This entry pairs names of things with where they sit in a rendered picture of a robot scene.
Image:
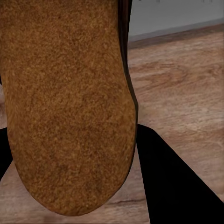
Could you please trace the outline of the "sandal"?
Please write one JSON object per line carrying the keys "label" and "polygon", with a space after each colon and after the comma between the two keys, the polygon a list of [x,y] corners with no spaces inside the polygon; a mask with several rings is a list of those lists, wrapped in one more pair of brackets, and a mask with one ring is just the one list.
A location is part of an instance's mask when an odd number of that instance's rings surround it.
{"label": "sandal", "polygon": [[18,175],[68,217],[130,172],[139,104],[127,64],[133,0],[0,0],[0,84]]}

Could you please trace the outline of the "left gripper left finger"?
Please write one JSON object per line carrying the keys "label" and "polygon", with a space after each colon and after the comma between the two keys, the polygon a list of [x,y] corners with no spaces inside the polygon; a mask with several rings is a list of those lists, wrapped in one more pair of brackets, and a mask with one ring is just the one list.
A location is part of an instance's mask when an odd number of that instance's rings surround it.
{"label": "left gripper left finger", "polygon": [[0,130],[0,180],[13,161],[8,138],[7,128]]}

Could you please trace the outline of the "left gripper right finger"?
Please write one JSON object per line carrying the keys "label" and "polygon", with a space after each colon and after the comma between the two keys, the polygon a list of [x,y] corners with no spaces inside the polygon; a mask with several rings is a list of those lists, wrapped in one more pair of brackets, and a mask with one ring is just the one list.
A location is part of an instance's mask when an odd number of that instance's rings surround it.
{"label": "left gripper right finger", "polygon": [[156,131],[138,124],[136,143],[150,224],[224,224],[224,203]]}

